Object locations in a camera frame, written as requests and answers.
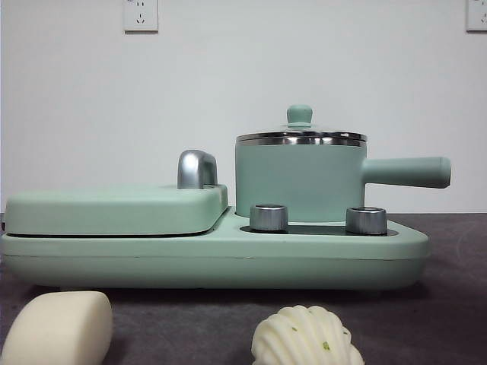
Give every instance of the stainless steel rim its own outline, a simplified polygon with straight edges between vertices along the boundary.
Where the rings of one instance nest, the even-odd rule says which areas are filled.
[[[306,131],[299,129],[290,129],[280,132],[261,132],[252,133],[250,135],[241,135],[237,137],[237,142],[246,141],[249,139],[262,139],[262,138],[339,138],[339,139],[356,139],[358,141],[367,141],[366,135],[352,132],[325,132],[325,131]]]
[[[267,145],[286,145],[286,144],[324,144],[331,146],[355,146],[364,147],[365,141],[349,138],[331,137],[271,137],[258,139],[237,139],[237,146],[267,146]]]

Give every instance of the wall socket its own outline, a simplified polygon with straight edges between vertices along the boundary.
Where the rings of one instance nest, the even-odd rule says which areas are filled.
[[[466,31],[487,31],[487,0],[466,0]]]
[[[159,0],[123,0],[126,33],[159,30]]]

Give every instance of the pot handle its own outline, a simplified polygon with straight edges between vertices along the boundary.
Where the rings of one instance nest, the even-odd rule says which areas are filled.
[[[362,173],[364,183],[443,189],[450,185],[451,165],[446,157],[365,160]]]

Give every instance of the gray table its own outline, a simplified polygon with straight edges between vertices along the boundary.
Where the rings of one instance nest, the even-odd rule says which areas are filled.
[[[246,364],[257,324],[283,306],[336,313],[368,365],[487,364],[487,214],[392,214],[434,244],[402,290],[103,290],[115,332],[104,364]],[[53,291],[1,267],[0,344],[23,305]]]

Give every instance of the pot lid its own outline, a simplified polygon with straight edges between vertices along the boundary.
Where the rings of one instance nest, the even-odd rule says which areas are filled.
[[[255,144],[342,144],[363,146],[367,136],[352,132],[331,132],[311,123],[313,110],[304,104],[288,108],[288,124],[276,130],[237,137],[237,145]]]

